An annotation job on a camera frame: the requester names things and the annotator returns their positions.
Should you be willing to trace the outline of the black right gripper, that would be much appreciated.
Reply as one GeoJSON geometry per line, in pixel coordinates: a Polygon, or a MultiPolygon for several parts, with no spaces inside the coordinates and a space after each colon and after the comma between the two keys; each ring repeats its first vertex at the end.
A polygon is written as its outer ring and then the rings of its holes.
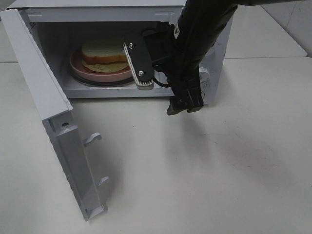
{"type": "Polygon", "coordinates": [[[215,25],[209,21],[158,22],[142,31],[144,79],[151,80],[155,70],[163,72],[174,94],[167,115],[197,112],[203,107],[199,64],[214,43],[215,25]],[[177,80],[183,80],[184,86],[177,80]]]}

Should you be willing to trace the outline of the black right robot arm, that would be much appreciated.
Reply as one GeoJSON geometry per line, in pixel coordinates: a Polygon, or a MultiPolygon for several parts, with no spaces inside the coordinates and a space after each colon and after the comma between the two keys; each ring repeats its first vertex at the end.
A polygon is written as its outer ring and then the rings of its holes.
{"type": "Polygon", "coordinates": [[[176,24],[160,22],[154,33],[143,37],[153,68],[167,77],[165,84],[158,85],[174,94],[167,115],[203,107],[199,64],[236,9],[232,0],[188,0],[176,24]]]}

